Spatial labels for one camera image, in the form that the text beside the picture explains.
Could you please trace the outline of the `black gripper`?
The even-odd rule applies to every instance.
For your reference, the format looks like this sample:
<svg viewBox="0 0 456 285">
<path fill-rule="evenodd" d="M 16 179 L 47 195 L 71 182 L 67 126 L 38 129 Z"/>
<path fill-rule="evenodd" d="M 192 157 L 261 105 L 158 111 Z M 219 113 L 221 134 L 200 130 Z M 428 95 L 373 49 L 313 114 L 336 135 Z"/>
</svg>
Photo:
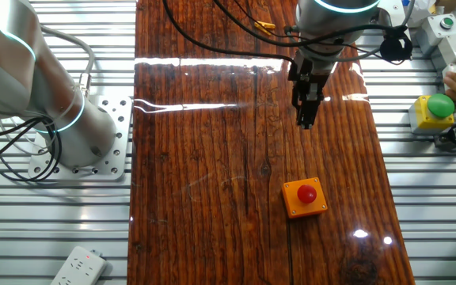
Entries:
<svg viewBox="0 0 456 285">
<path fill-rule="evenodd" d="M 288 72 L 288 80 L 293 81 L 292 105 L 296 109 L 296 123 L 302 129 L 311 129 L 314 125 L 318 108 L 324 99 L 323 87 L 333 70 L 333 63 L 319 59 L 309 59 L 302 51 L 296 51 L 292 65 Z M 306 120 L 302 111 L 306 100 L 302 82 L 311 83 L 307 93 Z"/>
</svg>

